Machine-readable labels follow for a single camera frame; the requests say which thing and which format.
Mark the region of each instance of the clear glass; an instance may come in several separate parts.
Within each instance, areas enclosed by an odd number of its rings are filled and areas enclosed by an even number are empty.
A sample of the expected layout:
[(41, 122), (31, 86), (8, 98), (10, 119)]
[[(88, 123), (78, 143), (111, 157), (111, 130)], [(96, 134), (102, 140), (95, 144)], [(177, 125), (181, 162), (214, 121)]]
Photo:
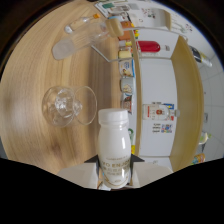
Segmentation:
[(56, 60), (61, 60), (80, 49), (100, 43), (108, 37), (109, 32), (104, 22), (85, 24), (79, 27), (76, 32), (56, 43), (52, 49), (52, 53)]
[(88, 125), (96, 116), (97, 100), (88, 86), (54, 86), (44, 95), (42, 112), (51, 125)]

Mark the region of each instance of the wine glass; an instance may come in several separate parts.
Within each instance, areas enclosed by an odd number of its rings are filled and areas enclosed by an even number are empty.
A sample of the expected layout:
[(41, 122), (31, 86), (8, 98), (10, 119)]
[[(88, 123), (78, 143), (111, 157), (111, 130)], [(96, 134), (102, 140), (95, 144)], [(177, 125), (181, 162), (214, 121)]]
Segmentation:
[(88, 86), (54, 86), (44, 95), (42, 112), (51, 125), (88, 125), (96, 115), (97, 100)]

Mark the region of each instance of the bottle cap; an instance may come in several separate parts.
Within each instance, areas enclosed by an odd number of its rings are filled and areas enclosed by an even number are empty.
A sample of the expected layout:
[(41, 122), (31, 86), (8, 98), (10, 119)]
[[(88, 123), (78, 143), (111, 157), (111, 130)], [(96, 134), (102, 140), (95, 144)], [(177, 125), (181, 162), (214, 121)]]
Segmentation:
[(98, 14), (98, 13), (94, 14), (94, 15), (93, 15), (93, 18), (95, 18), (95, 19), (100, 18), (100, 14)]
[(99, 110), (98, 118), (99, 124), (122, 125), (129, 122), (128, 111), (120, 108)]
[(120, 37), (124, 35), (123, 28), (118, 19), (107, 19), (105, 23), (111, 37)]

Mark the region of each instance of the label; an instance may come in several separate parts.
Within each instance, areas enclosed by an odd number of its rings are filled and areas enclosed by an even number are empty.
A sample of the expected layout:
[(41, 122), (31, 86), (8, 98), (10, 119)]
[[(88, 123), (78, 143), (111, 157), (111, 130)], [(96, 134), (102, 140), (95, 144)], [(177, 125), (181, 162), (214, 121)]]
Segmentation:
[(117, 160), (122, 160), (122, 158), (110, 158), (113, 161), (101, 161), (101, 168), (104, 173), (104, 180), (110, 185), (119, 187), (122, 185), (129, 177), (130, 170), (130, 158), (123, 162)]
[(162, 124), (161, 133), (172, 133), (172, 124)]
[(163, 105), (167, 106), (170, 110), (173, 110), (174, 109), (174, 104), (164, 103)]
[(132, 88), (131, 88), (130, 85), (126, 84), (126, 85), (124, 85), (122, 91), (123, 91), (124, 93), (132, 93)]

